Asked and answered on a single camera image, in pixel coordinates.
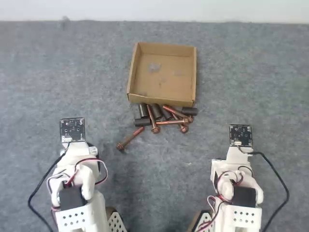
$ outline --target circuit board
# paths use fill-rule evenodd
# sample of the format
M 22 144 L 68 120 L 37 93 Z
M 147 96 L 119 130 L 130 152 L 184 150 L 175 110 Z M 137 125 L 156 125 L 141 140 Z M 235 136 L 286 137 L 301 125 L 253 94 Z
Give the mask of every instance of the circuit board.
M 63 118 L 60 120 L 60 139 L 62 143 L 85 141 L 83 117 Z
M 252 147 L 252 130 L 250 125 L 229 125 L 230 146 Z

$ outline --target cardboard box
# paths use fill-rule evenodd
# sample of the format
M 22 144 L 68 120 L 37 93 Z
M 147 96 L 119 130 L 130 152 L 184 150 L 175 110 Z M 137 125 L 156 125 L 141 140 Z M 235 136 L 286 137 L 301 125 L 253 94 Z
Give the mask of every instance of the cardboard box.
M 196 47 L 140 42 L 134 47 L 126 93 L 132 103 L 192 106 L 196 80 Z

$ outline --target black cylinder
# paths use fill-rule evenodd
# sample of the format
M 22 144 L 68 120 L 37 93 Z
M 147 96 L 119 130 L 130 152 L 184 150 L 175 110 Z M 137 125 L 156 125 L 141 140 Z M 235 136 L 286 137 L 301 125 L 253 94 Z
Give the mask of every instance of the black cylinder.
M 198 114 L 198 109 L 194 107 L 183 107 L 182 113 L 184 115 L 193 115 L 196 116 Z
M 146 118 L 136 118 L 134 121 L 134 124 L 136 127 L 143 127 L 143 126 L 150 126 L 151 125 L 151 121 L 150 118 L 146 117 Z
M 163 109 L 162 107 L 161 107 L 161 112 L 166 121 L 169 121 L 173 118 L 173 115 L 169 111 Z
M 160 106 L 158 104 L 151 104 L 150 106 L 151 106 L 151 111 L 154 114 L 154 118 L 156 120 L 162 118 L 162 113 L 161 113 Z
M 145 103 L 139 104 L 139 111 L 141 118 L 149 117 L 147 105 Z

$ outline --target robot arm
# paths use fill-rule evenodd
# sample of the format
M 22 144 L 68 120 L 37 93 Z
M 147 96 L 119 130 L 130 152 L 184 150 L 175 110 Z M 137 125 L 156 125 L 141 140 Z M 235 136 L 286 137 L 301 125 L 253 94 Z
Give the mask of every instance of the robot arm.
M 118 212 L 106 208 L 103 194 L 95 190 L 96 184 L 107 179 L 108 171 L 98 159 L 98 149 L 85 141 L 84 131 L 84 118 L 60 121 L 63 157 L 47 179 L 58 231 L 110 232 L 112 226 L 115 231 L 126 232 Z M 105 177 L 97 181 L 99 164 L 105 168 Z
M 248 162 L 252 152 L 251 127 L 230 125 L 226 160 L 211 161 L 211 181 L 216 196 L 213 212 L 202 211 L 190 232 L 258 232 L 264 194 Z

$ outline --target screw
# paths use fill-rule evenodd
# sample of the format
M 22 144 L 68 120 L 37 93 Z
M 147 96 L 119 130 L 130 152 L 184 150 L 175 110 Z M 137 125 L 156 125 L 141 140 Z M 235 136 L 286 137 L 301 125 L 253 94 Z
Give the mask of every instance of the screw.
M 116 146 L 117 149 L 118 149 L 119 151 L 124 150 L 124 149 L 125 149 L 125 146 L 126 146 L 128 143 L 130 143 L 131 140 L 134 139 L 137 135 L 139 135 L 141 132 L 143 132 L 144 129 L 145 129 L 145 127 L 140 127 L 140 128 L 138 128 L 136 131 L 133 132 L 133 134 L 132 134 L 131 136 L 127 137 L 127 138 L 123 141 L 123 143 L 117 143 L 117 146 Z
M 179 116 L 179 117 L 187 118 L 190 123 L 193 122 L 193 117 L 191 115 L 190 116 L 184 115 L 184 114 L 178 112 L 177 110 L 174 110 L 173 108 L 171 108 L 167 105 L 163 105 L 162 108 L 173 113 L 173 114 L 175 114 L 175 115 L 177 115 L 177 116 Z
M 175 120 L 178 120 L 178 117 L 174 113 L 172 113 L 172 115 L 173 115 Z M 183 133 L 183 134 L 187 133 L 188 130 L 189 130 L 188 126 L 185 126 L 185 125 L 182 125 L 182 124 L 179 125 L 179 128 L 180 128 L 180 132 Z
M 160 132 L 160 128 L 156 125 L 154 115 L 151 112 L 150 105 L 148 105 L 148 104 L 147 104 L 147 109 L 148 109 L 149 117 L 151 119 L 151 123 L 153 124 L 153 128 L 151 129 L 151 132 L 154 133 L 154 134 L 158 134 Z
M 189 120 L 187 118 L 183 118 L 182 120 L 172 120 L 172 121 L 162 121 L 156 122 L 157 125 L 181 125 L 181 124 L 188 124 Z

